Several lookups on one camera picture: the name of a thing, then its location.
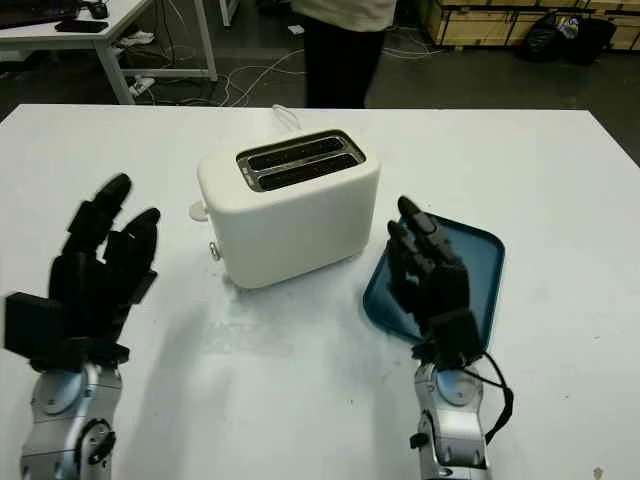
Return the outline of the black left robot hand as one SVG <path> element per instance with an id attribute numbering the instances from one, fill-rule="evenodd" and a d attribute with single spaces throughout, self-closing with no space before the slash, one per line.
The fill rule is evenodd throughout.
<path id="1" fill-rule="evenodd" d="M 160 211 L 150 207 L 123 229 L 113 228 L 131 186 L 130 177 L 119 173 L 82 201 L 53 261 L 49 297 L 69 312 L 71 337 L 117 342 L 132 306 L 157 276 L 152 263 Z"/>

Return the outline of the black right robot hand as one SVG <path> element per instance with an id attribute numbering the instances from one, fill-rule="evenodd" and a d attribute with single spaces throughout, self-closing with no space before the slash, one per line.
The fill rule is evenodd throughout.
<path id="1" fill-rule="evenodd" d="M 389 221 L 386 245 L 390 290 L 423 338 L 432 320 L 470 306 L 469 274 L 439 221 L 402 196 L 398 221 Z"/>

